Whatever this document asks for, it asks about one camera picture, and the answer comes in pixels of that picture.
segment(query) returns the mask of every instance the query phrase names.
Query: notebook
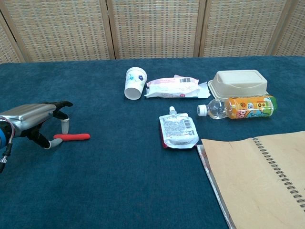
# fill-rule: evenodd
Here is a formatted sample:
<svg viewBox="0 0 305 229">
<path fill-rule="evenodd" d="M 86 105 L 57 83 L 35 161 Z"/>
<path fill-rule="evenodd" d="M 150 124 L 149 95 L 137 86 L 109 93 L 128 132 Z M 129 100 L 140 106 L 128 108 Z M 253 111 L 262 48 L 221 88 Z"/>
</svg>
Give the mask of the notebook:
<svg viewBox="0 0 305 229">
<path fill-rule="evenodd" d="M 305 131 L 202 143 L 197 149 L 229 228 L 305 228 Z"/>
</svg>

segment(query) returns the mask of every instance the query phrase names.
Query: plastic bottle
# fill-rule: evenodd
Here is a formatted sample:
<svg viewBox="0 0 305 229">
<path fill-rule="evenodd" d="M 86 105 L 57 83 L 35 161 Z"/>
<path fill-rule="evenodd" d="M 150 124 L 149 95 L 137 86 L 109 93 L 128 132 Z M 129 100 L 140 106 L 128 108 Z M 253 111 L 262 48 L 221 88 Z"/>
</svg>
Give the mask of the plastic bottle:
<svg viewBox="0 0 305 229">
<path fill-rule="evenodd" d="M 231 119 L 268 117 L 277 109 L 276 99 L 271 95 L 213 99 L 208 105 L 199 105 L 199 116 L 209 115 L 213 119 L 229 117 Z"/>
</svg>

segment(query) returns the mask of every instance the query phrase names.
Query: white paper cup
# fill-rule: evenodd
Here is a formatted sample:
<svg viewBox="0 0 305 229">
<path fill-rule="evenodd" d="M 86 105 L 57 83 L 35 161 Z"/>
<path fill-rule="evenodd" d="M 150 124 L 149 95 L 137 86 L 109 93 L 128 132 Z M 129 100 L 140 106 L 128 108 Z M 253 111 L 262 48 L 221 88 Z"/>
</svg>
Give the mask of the white paper cup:
<svg viewBox="0 0 305 229">
<path fill-rule="evenodd" d="M 147 80 L 147 74 L 142 68 L 132 67 L 126 72 L 125 96 L 128 99 L 136 100 L 141 97 Z"/>
</svg>

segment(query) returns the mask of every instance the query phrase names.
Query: bottle cap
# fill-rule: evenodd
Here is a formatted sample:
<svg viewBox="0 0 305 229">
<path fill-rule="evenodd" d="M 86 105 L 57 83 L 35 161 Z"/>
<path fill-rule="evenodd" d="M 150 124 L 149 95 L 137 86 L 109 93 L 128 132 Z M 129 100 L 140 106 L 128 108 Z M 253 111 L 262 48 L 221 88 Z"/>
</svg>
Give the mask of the bottle cap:
<svg viewBox="0 0 305 229">
<path fill-rule="evenodd" d="M 207 115 L 206 105 L 199 105 L 197 107 L 197 113 L 199 116 L 206 116 Z"/>
<path fill-rule="evenodd" d="M 176 111 L 175 108 L 173 106 L 170 106 L 170 112 L 171 111 Z"/>
</svg>

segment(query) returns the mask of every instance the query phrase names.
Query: wicker screen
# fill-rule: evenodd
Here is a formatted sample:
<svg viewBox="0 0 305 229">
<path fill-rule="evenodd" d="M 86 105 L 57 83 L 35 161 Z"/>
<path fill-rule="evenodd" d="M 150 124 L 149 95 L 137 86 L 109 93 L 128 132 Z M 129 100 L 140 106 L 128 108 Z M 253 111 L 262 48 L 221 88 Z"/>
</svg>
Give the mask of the wicker screen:
<svg viewBox="0 0 305 229">
<path fill-rule="evenodd" d="M 110 58 L 99 0 L 3 2 L 28 61 Z"/>
<path fill-rule="evenodd" d="M 7 28 L 6 30 L 9 32 L 4 19 L 0 15 L 0 63 L 20 62 L 21 59 L 17 55 L 17 52 L 12 45 L 12 42 L 15 41 L 13 37 L 11 38 L 8 37 L 8 35 L 5 32 L 4 26 Z"/>
<path fill-rule="evenodd" d="M 305 56 L 305 0 L 299 0 L 275 54 Z"/>
<path fill-rule="evenodd" d="M 199 0 L 108 0 L 117 58 L 193 57 Z"/>
<path fill-rule="evenodd" d="M 208 0 L 200 56 L 264 55 L 286 0 Z"/>
</svg>

